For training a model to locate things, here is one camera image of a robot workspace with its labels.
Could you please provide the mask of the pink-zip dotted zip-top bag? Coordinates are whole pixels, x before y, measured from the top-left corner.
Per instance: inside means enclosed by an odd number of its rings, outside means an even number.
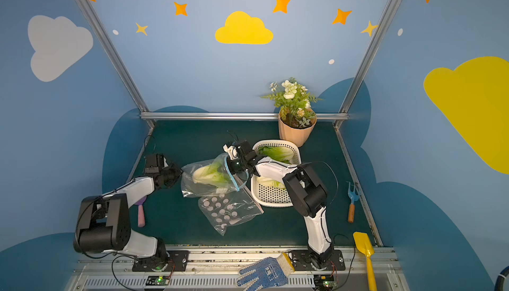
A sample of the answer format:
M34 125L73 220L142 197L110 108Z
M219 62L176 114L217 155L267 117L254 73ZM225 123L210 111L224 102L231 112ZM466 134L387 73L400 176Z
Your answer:
M198 200L198 206L221 236L224 236L230 227L250 222L264 213L247 188L238 192L202 197Z

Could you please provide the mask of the blue dotted work glove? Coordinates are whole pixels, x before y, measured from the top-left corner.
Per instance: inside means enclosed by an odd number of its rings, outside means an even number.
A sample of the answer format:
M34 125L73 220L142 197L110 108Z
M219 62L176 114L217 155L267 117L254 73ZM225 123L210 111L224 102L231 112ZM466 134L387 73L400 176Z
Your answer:
M280 287L288 284L289 276L295 272L292 260L286 253L278 257L267 257L239 271L238 287L246 291Z

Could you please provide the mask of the yellow plastic shovel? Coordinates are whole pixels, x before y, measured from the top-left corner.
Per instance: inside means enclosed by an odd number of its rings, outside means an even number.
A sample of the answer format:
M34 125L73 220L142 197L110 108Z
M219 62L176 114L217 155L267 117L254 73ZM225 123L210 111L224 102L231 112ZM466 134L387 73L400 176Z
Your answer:
M371 244L371 240L366 233L358 231L353 233L353 239L357 250L366 258L368 289L370 291L377 291L375 272L371 260L371 256L375 254L375 250Z

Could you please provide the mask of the blue-zip bag with cabbages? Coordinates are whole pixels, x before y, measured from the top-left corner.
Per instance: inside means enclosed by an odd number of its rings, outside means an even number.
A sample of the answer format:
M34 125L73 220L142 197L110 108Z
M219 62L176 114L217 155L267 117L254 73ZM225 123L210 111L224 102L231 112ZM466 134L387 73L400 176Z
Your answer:
M226 153L215 159L190 163L182 167L181 192L184 198L217 196L240 191L248 181L248 173L229 170Z

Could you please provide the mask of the aluminium frame back rail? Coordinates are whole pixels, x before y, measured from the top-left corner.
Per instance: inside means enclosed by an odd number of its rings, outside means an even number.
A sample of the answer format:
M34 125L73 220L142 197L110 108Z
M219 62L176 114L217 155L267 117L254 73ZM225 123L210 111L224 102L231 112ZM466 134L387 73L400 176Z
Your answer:
M141 112L142 120L154 121L276 121L278 113Z

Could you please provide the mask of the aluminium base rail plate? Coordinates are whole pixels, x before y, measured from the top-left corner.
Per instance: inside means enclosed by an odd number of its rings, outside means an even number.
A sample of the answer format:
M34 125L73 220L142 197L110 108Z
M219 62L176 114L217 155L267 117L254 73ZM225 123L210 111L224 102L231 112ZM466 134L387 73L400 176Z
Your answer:
M238 290L239 271L267 257L301 246L232 247L168 246L173 260L163 272L135 272L134 260L110 255L102 259L82 257L66 285L67 290ZM336 290L367 290L365 256L354 247L338 247L339 259L316 271L302 263L281 290L317 290L315 282L334 282Z

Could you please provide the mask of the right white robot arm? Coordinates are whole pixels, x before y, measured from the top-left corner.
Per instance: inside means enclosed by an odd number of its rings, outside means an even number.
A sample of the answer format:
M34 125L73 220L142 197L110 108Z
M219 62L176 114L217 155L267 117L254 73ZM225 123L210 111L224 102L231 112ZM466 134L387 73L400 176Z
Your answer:
M258 154L244 141L228 142L227 171L247 172L249 176L266 177L285 185L296 211L304 217L308 233L310 260L323 267L333 254L334 243L326 221L327 188L309 163L290 165Z

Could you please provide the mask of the white perforated plastic basket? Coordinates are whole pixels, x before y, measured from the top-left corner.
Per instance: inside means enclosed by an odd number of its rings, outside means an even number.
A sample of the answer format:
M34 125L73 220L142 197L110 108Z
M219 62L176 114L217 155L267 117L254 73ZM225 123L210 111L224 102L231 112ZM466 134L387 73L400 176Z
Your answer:
M299 165L302 163L300 152L298 147L290 142L284 140L262 140L257 142L253 149L258 152L258 148L262 146L273 146L273 147L288 147L294 152L293 159L290 165ZM270 208L287 208L292 207L291 199L286 189L273 188L268 186L260 185L257 182L257 177L254 176L251 179L251 193L253 199L262 206Z

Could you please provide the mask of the potted artificial flower plant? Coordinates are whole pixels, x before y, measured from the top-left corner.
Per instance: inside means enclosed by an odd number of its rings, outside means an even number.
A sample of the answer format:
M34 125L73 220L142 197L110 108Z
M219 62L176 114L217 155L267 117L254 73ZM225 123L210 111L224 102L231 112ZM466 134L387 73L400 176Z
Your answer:
M274 106L278 108L280 138L292 142L297 147L305 144L318 120L311 105L320 99L295 78L272 82L270 93L262 98L273 101Z

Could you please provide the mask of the green chinese cabbage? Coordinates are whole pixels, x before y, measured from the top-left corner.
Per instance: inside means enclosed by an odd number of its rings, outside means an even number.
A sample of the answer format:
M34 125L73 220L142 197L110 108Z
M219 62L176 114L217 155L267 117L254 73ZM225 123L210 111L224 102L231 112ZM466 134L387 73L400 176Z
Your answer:
M290 164L294 152L288 147L262 146L258 148L258 154L270 157L274 161Z
M285 189L285 185L282 182L278 182L276 180L273 180L271 178L267 177L257 177L257 182L260 185L273 187L273 188L279 188L279 189Z
M220 162L212 162L210 165L197 169L192 174L195 183L208 184L215 187L228 187L231 179Z

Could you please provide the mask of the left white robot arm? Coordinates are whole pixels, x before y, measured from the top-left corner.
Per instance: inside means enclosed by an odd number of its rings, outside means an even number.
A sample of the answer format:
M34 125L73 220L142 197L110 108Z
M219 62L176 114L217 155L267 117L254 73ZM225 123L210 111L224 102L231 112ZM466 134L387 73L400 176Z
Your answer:
M76 224L74 250L89 258L94 253L133 257L159 270L168 262L161 239L138 233L131 228L129 210L142 207L153 192L170 188L182 175L182 169L163 154L146 158L143 175L100 196L82 200Z

